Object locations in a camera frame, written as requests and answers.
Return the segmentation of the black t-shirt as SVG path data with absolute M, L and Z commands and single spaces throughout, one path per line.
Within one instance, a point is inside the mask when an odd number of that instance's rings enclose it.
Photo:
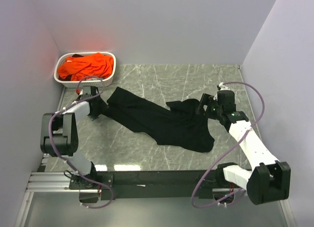
M 107 100 L 104 115 L 135 133 L 146 133 L 158 145 L 179 146 L 206 153 L 214 146 L 208 120 L 197 114 L 197 99 L 169 101 L 168 108 L 117 87 Z

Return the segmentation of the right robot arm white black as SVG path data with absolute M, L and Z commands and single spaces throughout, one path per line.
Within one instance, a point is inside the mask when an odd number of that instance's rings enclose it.
M 227 187 L 230 183 L 235 184 L 247 192 L 255 205 L 289 197 L 290 166 L 279 161 L 266 148 L 246 114 L 237 111 L 233 101 L 220 103 L 213 96 L 208 96 L 200 101 L 196 112 L 219 121 L 236 140 L 251 166 L 251 170 L 246 170 L 232 162 L 218 165 L 215 170 L 217 185 Z

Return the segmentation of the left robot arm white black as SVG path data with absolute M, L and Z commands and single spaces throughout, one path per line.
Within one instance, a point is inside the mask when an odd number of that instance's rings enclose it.
M 71 105 L 42 117 L 40 149 L 52 157 L 61 159 L 71 169 L 71 180 L 88 189 L 103 186 L 95 165 L 78 152 L 79 136 L 77 122 L 101 115 L 107 104 L 100 94 L 79 95 Z

